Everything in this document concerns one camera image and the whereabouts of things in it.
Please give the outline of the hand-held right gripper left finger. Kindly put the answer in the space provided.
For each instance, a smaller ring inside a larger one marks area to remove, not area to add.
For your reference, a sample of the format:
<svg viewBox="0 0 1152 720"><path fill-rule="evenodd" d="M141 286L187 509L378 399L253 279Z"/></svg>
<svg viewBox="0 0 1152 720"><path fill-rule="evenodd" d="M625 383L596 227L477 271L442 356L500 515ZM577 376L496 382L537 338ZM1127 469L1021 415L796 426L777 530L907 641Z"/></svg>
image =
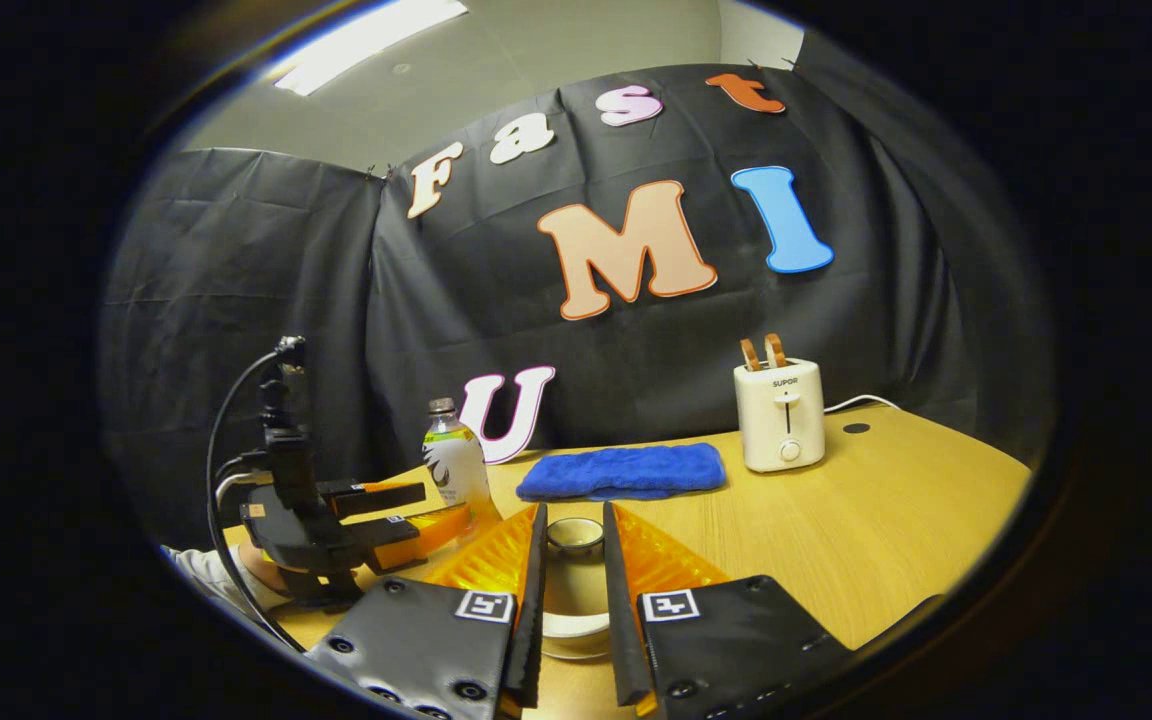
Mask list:
<svg viewBox="0 0 1152 720"><path fill-rule="evenodd" d="M384 579L306 660L399 717L517 719L538 703L547 524L529 505L425 578Z"/></svg>

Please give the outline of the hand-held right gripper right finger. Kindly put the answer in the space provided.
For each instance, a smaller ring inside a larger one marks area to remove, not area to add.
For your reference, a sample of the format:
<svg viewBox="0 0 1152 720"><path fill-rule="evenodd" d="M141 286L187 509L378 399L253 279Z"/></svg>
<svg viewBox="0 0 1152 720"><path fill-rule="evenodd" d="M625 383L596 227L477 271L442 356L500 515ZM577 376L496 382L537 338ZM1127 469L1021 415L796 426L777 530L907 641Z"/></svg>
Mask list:
<svg viewBox="0 0 1152 720"><path fill-rule="evenodd" d="M639 719L755 719L850 659L773 577L727 577L617 503L602 507L617 706Z"/></svg>

